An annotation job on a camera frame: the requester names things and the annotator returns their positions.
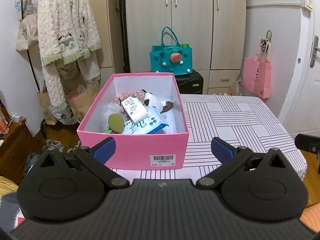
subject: white door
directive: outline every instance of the white door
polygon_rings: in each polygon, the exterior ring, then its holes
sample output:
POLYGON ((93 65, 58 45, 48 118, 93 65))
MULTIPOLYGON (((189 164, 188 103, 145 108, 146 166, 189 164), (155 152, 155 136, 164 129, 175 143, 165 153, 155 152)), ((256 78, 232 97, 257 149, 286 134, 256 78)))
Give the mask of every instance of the white door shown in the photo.
POLYGON ((212 7, 212 0, 172 0, 172 30, 192 48, 194 69, 210 69, 212 7))
POLYGON ((241 69, 246 0, 213 0, 211 69, 241 69))
MULTIPOLYGON (((171 27, 171 0, 125 0, 131 72, 150 72, 152 45, 161 44, 161 31, 171 27)), ((171 36, 164 36, 171 44, 171 36)))
MULTIPOLYGON (((313 8, 314 35, 320 37, 320 0, 314 0, 313 8)), ((298 133, 320 136, 320 52, 314 67, 308 67, 300 97, 286 129, 292 137, 298 133)))

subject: wet wipes package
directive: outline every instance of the wet wipes package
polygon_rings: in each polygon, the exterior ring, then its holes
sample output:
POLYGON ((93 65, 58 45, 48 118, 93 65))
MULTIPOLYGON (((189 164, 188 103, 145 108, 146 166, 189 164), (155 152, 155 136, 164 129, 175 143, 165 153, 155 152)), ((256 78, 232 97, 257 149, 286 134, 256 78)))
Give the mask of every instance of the wet wipes package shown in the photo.
POLYGON ((142 121, 134 123, 130 120, 126 122, 122 134, 153 134, 169 126, 155 106, 149 108, 147 111, 148 117, 142 121))

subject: table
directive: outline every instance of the table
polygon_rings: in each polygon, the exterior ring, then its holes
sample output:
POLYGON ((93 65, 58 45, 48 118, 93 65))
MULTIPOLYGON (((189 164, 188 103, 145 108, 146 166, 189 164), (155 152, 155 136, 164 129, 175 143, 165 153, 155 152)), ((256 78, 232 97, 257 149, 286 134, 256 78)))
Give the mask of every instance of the table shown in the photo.
POLYGON ((211 152, 211 140, 217 136, 234 147, 247 146, 259 153, 266 153, 271 147, 277 147, 284 153, 299 177, 304 178, 307 172, 305 158, 260 98, 180 96, 189 129, 183 168, 162 171, 113 171, 130 183, 134 179, 192 179, 195 183, 221 165, 211 152))

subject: green oval object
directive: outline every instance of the green oval object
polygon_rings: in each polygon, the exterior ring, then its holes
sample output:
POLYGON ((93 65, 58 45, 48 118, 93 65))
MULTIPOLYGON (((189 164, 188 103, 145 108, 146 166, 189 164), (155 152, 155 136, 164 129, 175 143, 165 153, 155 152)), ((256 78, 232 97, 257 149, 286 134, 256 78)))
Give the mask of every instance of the green oval object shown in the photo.
POLYGON ((122 133, 124 130, 124 121, 119 114, 111 114, 108 118, 108 125, 116 133, 122 133))

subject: door handle lever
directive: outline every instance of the door handle lever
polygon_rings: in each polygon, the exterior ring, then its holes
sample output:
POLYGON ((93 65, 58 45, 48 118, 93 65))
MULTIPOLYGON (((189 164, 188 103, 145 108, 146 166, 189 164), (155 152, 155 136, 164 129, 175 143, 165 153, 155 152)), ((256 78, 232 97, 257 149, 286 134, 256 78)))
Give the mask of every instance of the door handle lever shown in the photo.
POLYGON ((319 37, 315 35, 315 39, 313 41, 313 47, 312 47, 312 52, 311 52, 311 62, 310 62, 310 67, 313 68, 316 63, 316 58, 317 52, 320 51, 320 48, 318 48, 318 43, 319 43, 319 37))

